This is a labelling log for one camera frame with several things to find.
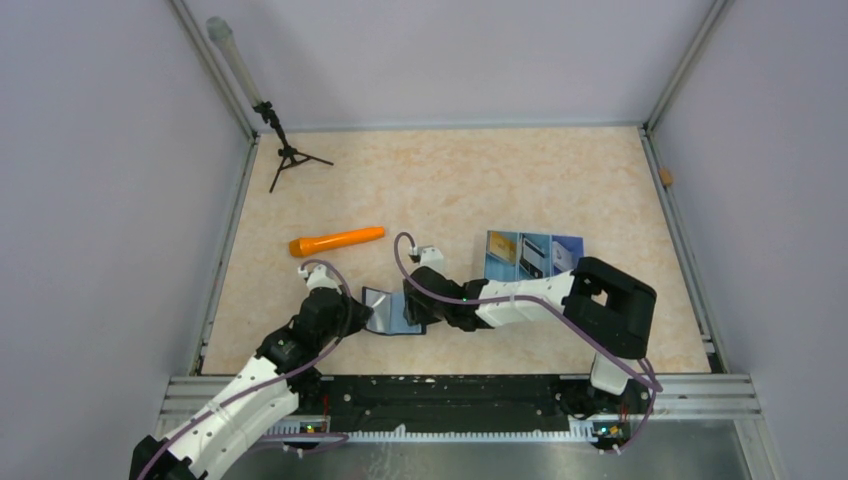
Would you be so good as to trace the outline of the dark blue leather card holder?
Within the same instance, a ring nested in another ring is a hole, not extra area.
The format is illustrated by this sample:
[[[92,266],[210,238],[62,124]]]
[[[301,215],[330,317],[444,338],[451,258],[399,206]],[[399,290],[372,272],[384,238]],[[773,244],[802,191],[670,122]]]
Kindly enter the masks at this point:
[[[406,318],[405,295],[370,287],[362,288],[362,303],[372,310],[364,330],[380,336],[423,336],[426,327]]]

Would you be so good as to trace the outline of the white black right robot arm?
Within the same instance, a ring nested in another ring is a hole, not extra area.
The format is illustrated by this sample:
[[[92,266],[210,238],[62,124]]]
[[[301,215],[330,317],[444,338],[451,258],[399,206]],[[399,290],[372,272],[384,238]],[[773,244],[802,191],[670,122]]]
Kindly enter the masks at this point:
[[[663,389],[647,359],[657,292],[598,258],[584,257],[554,276],[512,282],[458,284],[424,264],[403,276],[415,320],[444,320],[466,332],[549,321],[568,327],[596,352],[586,397],[600,412],[626,400],[631,380],[654,393]]]

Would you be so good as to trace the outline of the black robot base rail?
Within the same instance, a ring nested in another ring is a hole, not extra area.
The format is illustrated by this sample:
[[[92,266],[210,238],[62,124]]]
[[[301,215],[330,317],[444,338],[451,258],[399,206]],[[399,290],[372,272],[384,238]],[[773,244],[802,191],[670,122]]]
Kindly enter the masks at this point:
[[[649,390],[630,380],[620,395],[585,375],[336,375],[300,384],[297,414],[332,431],[376,433],[566,432],[584,420],[635,420]]]

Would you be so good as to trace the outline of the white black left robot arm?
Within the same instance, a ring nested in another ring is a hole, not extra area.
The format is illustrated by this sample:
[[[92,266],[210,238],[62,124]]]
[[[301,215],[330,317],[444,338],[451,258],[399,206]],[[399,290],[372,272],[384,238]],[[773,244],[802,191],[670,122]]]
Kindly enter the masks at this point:
[[[306,372],[372,315],[371,307],[347,293],[312,290],[218,394],[175,429],[136,445],[130,478],[222,478],[278,421],[317,407],[321,388]]]

